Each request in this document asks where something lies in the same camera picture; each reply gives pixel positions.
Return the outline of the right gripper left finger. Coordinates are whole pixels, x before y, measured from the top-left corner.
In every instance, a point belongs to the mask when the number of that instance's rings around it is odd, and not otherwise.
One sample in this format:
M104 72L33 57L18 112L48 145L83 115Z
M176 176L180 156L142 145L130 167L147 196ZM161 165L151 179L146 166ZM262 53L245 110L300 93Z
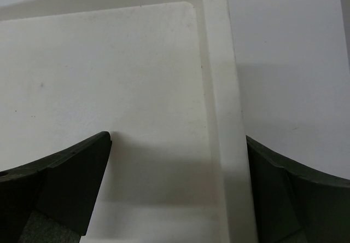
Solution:
M1 242L79 242L86 235L110 155L102 131L1 172Z

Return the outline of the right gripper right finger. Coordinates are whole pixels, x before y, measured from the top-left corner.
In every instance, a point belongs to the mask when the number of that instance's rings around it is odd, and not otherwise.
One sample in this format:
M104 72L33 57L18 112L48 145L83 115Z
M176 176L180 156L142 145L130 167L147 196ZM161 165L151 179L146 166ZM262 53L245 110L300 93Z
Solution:
M349 180L247 137L259 242L349 242Z

